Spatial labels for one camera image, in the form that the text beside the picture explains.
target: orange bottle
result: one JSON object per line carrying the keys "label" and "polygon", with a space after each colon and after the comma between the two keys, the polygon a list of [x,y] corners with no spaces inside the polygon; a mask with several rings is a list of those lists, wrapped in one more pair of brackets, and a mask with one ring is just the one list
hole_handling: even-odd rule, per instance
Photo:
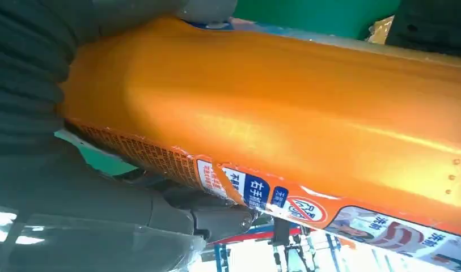
{"label": "orange bottle", "polygon": [[346,43],[164,18],[81,50],[60,111],[190,186],[461,267],[461,59]]}

